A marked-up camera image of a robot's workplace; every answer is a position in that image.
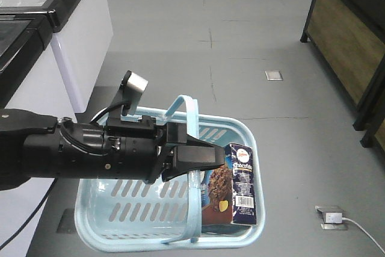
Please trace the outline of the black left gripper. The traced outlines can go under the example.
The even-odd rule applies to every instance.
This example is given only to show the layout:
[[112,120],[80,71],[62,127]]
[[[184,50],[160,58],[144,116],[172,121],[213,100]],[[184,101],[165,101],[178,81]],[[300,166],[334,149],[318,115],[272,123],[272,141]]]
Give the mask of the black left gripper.
[[223,147],[188,135],[186,124],[158,125],[146,115],[136,122],[109,116],[105,136],[119,155],[117,171],[122,177],[148,184],[158,178],[167,182],[193,170],[217,169],[226,159]]

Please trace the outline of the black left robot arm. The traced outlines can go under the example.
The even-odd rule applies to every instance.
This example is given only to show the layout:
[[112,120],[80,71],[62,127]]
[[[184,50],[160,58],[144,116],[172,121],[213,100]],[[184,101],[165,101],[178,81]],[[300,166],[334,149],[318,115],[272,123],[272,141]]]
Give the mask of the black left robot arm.
[[1,189],[31,178],[134,179],[167,182],[225,162],[222,147],[187,132],[184,123],[159,125],[109,117],[105,125],[75,123],[26,110],[1,110]]

